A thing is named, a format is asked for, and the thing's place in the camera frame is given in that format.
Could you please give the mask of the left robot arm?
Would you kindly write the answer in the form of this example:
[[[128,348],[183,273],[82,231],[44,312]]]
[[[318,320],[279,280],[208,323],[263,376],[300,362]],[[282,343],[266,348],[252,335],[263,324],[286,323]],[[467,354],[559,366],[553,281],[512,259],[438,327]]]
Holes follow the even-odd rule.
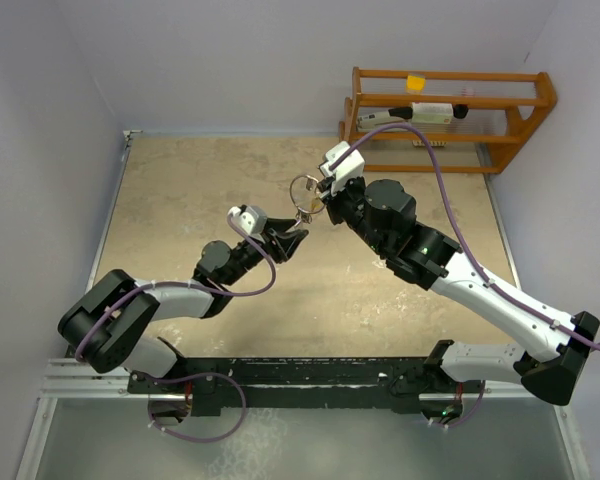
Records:
[[[238,296],[264,294],[277,280],[277,265],[289,261],[308,235],[293,219],[247,217],[234,211],[227,223],[241,241],[235,246],[221,240],[207,243],[186,281],[142,282],[122,269],[104,275],[58,323],[58,333],[75,358],[98,373],[117,367],[146,373],[164,392],[181,388],[186,378],[178,362],[181,356],[168,342],[147,336],[149,324],[212,318]],[[232,290],[259,263],[269,268],[268,282],[256,290]]]

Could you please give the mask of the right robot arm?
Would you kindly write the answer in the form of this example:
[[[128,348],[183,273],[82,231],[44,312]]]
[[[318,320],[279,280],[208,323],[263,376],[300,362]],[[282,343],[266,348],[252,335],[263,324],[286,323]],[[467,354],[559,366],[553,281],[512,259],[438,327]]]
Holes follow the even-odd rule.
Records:
[[[323,182],[320,197],[331,222],[346,224],[396,277],[468,308],[512,338],[506,345],[439,342],[424,369],[432,389],[495,380],[569,404],[600,326],[595,316],[549,307],[498,277],[486,280],[464,247],[417,221],[415,198],[395,180],[358,177],[340,189]]]

